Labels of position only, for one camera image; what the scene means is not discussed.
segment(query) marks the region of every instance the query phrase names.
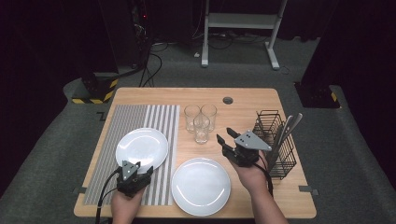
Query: black wire rack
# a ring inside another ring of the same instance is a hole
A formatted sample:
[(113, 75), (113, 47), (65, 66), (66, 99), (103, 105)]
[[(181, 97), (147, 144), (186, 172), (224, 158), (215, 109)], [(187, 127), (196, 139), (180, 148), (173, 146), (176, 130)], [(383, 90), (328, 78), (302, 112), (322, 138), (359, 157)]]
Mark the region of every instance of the black wire rack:
[[(262, 110), (260, 113), (257, 112), (253, 132), (272, 147), (278, 128), (282, 128), (284, 124), (277, 110)], [(283, 179), (296, 165), (297, 161), (294, 157), (293, 150), (294, 144), (289, 135), (279, 148), (279, 156), (274, 167), (270, 170), (271, 177), (280, 177)]]

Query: plate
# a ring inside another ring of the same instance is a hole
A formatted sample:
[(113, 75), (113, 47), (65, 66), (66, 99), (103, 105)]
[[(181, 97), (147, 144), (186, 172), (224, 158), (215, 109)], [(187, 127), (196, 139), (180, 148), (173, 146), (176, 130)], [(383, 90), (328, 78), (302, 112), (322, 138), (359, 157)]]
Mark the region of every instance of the plate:
[(133, 130), (122, 137), (117, 144), (116, 161), (122, 166), (122, 161), (136, 164), (140, 161), (138, 174), (145, 174), (154, 166), (157, 169), (168, 155), (168, 141), (156, 129), (141, 128)]
[(216, 161), (195, 158), (181, 164), (172, 178), (172, 195), (185, 212), (198, 217), (217, 213), (230, 197), (230, 177)]

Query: striped placemat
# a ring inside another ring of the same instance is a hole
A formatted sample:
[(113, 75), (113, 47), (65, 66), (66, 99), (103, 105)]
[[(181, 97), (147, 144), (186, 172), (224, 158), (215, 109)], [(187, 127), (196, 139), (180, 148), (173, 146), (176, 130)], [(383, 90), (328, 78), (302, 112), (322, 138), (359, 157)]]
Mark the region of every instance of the striped placemat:
[[(117, 105), (102, 146), (91, 183), (85, 192), (84, 204), (97, 204), (108, 177), (118, 168), (116, 148), (127, 133), (139, 128), (153, 128), (165, 135), (169, 153), (163, 164), (154, 170), (146, 188), (142, 205), (172, 205), (171, 177), (175, 170), (179, 105)], [(117, 176), (109, 181), (105, 192), (117, 186)], [(110, 192), (103, 204), (110, 204)]]

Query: clear glass cup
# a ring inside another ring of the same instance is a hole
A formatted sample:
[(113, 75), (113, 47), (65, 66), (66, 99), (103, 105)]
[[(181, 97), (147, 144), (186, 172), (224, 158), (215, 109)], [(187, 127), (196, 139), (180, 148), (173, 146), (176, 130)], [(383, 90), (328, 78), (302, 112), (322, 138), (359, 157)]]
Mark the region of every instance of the clear glass cup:
[(209, 140), (210, 119), (203, 114), (199, 114), (195, 117), (193, 124), (195, 142), (198, 144), (206, 143)]
[(209, 131), (212, 132), (215, 129), (216, 115), (218, 114), (218, 109), (215, 105), (203, 105), (201, 107), (201, 113), (209, 118)]
[(187, 105), (184, 108), (184, 116), (186, 117), (186, 129), (189, 133), (194, 133), (194, 119), (201, 113), (198, 105)]

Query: yellow and black hazard tape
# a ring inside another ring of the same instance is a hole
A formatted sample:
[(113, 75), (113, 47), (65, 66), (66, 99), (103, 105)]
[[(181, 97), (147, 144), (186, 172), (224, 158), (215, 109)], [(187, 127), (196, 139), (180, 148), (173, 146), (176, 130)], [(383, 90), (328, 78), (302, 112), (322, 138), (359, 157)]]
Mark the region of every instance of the yellow and black hazard tape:
[(104, 104), (110, 101), (111, 96), (113, 96), (114, 90), (116, 88), (116, 85), (118, 83), (118, 79), (113, 80), (110, 82), (108, 89), (103, 90), (103, 97), (101, 98), (82, 98), (82, 97), (72, 97), (72, 102), (75, 104)]

